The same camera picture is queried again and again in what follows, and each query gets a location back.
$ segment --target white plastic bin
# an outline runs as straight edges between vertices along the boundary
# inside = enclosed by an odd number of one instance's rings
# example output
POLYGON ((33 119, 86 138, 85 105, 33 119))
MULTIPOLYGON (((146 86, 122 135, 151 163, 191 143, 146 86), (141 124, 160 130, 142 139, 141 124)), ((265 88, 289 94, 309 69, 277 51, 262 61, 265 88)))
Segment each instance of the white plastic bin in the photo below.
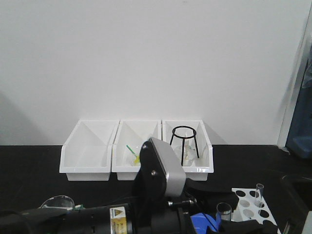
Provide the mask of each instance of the white plastic bin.
POLYGON ((59 172, 68 180, 108 180, 119 120, 80 120, 61 150, 59 172))
POLYGON ((118 180, 134 180, 140 165, 134 165, 135 157, 127 145, 138 155, 142 144, 149 137, 161 139, 160 120, 122 120, 119 125, 112 153, 112 172, 118 180))
MULTIPOLYGON (((190 166, 183 166, 186 173, 186 177, 193 180, 205 181, 207 180, 208 173, 214 172, 213 162, 213 148, 208 138, 208 134, 205 129, 205 125, 202 120, 163 120, 162 121, 162 133, 163 140, 170 143, 172 137, 172 130, 177 126, 189 126, 196 130, 196 141, 198 147, 199 158, 196 158, 190 166)), ((184 136, 188 133, 186 129, 179 129, 179 135, 184 136)), ((182 139, 177 137, 173 138, 171 147, 175 150, 182 145, 182 139)), ((189 139, 189 145, 192 149, 195 149, 194 139, 189 139)))

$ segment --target warning label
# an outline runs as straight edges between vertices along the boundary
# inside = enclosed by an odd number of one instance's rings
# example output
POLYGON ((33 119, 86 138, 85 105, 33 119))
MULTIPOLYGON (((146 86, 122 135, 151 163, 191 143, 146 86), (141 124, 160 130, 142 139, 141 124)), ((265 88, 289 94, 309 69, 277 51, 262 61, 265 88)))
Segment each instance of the warning label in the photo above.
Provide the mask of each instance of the warning label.
POLYGON ((111 217, 111 234, 127 234, 126 210, 123 206, 109 209, 111 217))

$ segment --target test tube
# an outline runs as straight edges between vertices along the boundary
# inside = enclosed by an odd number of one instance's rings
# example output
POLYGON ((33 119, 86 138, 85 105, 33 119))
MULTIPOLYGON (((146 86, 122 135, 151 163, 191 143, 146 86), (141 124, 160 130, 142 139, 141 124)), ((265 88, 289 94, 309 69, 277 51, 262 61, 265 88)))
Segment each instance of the test tube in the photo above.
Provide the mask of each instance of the test tube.
POLYGON ((257 207, 261 207, 261 201, 263 197, 263 190, 264 190, 264 185, 263 184, 257 184, 255 188, 255 193, 254 193, 254 204, 257 207))
POLYGON ((221 202, 216 206, 216 217, 222 220, 231 220, 232 208, 228 203, 221 202))

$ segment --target white wall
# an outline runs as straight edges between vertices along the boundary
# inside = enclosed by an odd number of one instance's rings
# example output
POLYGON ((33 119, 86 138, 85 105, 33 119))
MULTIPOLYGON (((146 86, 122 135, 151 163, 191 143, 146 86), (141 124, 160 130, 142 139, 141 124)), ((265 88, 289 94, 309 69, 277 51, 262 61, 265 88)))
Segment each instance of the white wall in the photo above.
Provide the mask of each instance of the white wall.
POLYGON ((80 118, 201 118, 213 144, 276 144, 310 4, 0 1, 0 144, 60 145, 80 118))

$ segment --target black countertop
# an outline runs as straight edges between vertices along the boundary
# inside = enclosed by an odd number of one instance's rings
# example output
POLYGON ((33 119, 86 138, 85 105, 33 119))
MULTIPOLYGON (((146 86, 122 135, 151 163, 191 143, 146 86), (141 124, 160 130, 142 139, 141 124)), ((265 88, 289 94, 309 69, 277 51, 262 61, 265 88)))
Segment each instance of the black countertop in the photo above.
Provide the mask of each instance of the black countertop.
MULTIPOLYGON (((0 146, 0 210, 39 207, 56 195, 70 196, 85 207, 105 205, 130 195, 131 181, 67 181, 59 173, 61 146, 0 146)), ((254 188, 265 186, 264 198, 279 226, 302 216, 286 190, 282 177, 312 174, 312 164, 276 146, 215 145, 214 173, 206 186, 254 188)))

